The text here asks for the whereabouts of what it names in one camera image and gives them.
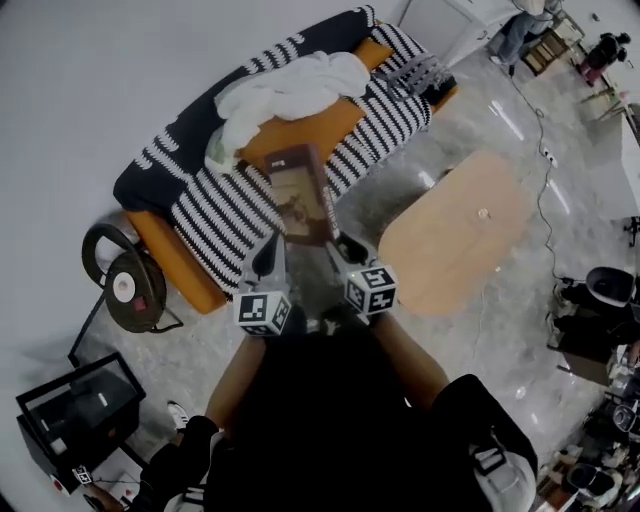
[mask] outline orange pillow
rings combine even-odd
[[[369,38],[363,39],[353,52],[369,71],[382,64],[392,53],[391,48]],[[302,119],[284,121],[274,117],[260,126],[260,133],[238,150],[237,156],[265,172],[266,155],[298,144],[314,144],[318,148],[320,161],[325,163],[364,115],[362,109],[340,98],[322,112]]]
[[[393,54],[388,46],[382,46],[368,37],[363,39],[353,54],[358,57],[369,71],[377,68]]]

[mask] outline white marker cube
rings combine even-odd
[[[345,299],[365,315],[387,311],[396,303],[397,278],[389,265],[350,272]]]
[[[251,336],[282,333],[291,303],[282,292],[237,293],[233,296],[233,319]]]

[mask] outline white blanket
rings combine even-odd
[[[369,78],[365,65],[352,53],[316,52],[239,80],[216,98],[218,115],[226,122],[222,133],[212,137],[207,167],[230,172],[236,150],[259,133],[262,123],[274,116],[300,119],[322,112],[340,96],[362,96]]]

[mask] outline wooden table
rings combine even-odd
[[[531,209],[511,165],[476,151],[384,232],[380,259],[412,313],[460,310],[522,238]]]

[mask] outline concrete floor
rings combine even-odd
[[[513,163],[518,181],[535,205],[548,168],[538,155],[536,116],[483,51],[453,71],[459,94],[436,114],[428,133],[414,137],[343,197],[338,204],[343,227],[377,243],[391,220],[425,192],[420,173],[437,180],[479,148],[493,149]],[[585,173],[591,143],[577,103],[591,90],[564,62],[537,78],[519,64],[515,81],[544,113],[544,144],[560,164],[550,177],[563,199],[551,187],[542,199],[553,226],[556,272],[583,279],[598,265],[635,271],[635,256],[621,223],[598,217]],[[372,198],[375,208],[369,206]],[[478,375],[529,436],[542,463],[581,423],[603,389],[556,370],[562,356],[546,348],[545,315],[554,280],[552,258],[544,247],[548,231],[535,208],[534,212],[525,239],[464,311],[421,318],[398,307],[395,315],[450,378]],[[292,260],[302,302],[313,309],[310,301],[318,303],[314,283],[326,274],[326,262],[300,252]],[[329,295],[322,297],[329,300]],[[192,413],[202,411],[242,339],[229,308],[200,316],[175,293],[169,305],[185,322],[184,328],[163,335],[133,335],[115,326],[102,310],[81,351],[84,358],[94,359],[115,348],[140,379],[148,397],[142,404],[142,428],[131,443],[145,457],[170,435],[166,400],[177,400]]]

